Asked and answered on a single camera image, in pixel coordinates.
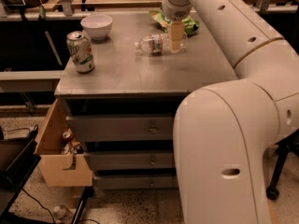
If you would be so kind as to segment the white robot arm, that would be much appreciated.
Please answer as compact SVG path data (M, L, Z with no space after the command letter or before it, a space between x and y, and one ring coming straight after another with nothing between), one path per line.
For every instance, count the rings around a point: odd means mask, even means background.
M237 78L189 94L174 121L185 224L274 224L263 154L299 129L298 55L242 0L163 0L172 38L196 10Z

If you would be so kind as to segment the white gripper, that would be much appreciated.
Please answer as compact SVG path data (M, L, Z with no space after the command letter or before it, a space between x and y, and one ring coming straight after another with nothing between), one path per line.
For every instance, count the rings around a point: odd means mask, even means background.
M170 50L179 52L185 26L181 21L190 14L192 4L189 0L162 0L162 11L172 21L168 27Z

